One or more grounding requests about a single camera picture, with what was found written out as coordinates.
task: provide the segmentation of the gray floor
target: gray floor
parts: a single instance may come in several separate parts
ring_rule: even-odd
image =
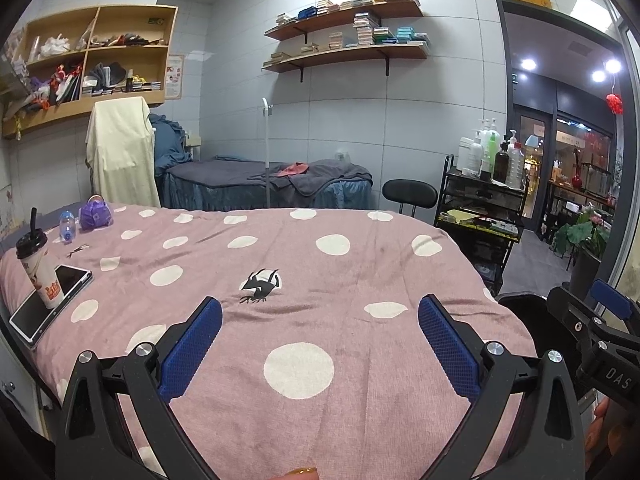
[[[564,259],[556,256],[532,231],[524,231],[511,250],[500,293],[528,291],[547,296],[552,288],[569,281],[568,261],[568,255]]]

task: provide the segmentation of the lamp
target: lamp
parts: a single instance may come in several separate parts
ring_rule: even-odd
[[[527,139],[527,142],[525,142],[524,145],[528,148],[537,148],[539,142],[540,141],[535,135],[530,135],[529,139]]]

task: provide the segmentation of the cup lid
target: cup lid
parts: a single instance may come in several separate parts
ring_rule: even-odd
[[[46,243],[47,235],[42,229],[36,229],[34,236],[31,236],[31,232],[25,234],[15,245],[18,259],[23,260],[37,253]]]

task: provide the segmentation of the red vase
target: red vase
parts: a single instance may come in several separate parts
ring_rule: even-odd
[[[575,174],[571,179],[571,185],[574,186],[574,189],[582,189],[582,179],[579,174]]]

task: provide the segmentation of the blue gripper pad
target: blue gripper pad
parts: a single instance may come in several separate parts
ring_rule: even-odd
[[[420,300],[418,324],[453,389],[475,402],[480,395],[478,362],[429,296]]]
[[[209,300],[162,362],[158,394],[169,403],[182,396],[222,327],[222,306]]]
[[[591,285],[589,291],[591,297],[598,303],[603,304],[619,319],[629,319],[631,317],[631,306],[629,300],[620,294],[615,288],[602,280],[596,280]]]

